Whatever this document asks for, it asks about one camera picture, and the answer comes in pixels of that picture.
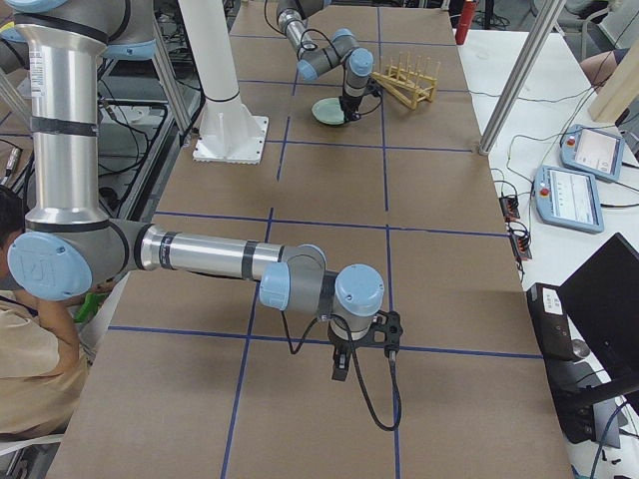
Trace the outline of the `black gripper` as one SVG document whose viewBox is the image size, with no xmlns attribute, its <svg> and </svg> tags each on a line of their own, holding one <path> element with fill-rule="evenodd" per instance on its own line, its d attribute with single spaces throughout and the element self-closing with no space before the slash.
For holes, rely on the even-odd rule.
<svg viewBox="0 0 639 479">
<path fill-rule="evenodd" d="M 355 122 L 361 118 L 359 107 L 362 101 L 362 96 L 351 96 L 346 93 L 342 93 L 338 97 L 339 106 L 343 113 L 343 121 L 345 123 Z"/>
<path fill-rule="evenodd" d="M 345 332 L 337 334 L 332 328 L 327 331 L 327 337 L 333 345 L 333 367 L 332 380 L 346 381 L 349 362 L 353 352 L 365 345 L 372 343 L 372 330 L 366 334 L 356 333 L 352 339 L 347 337 Z"/>
</svg>

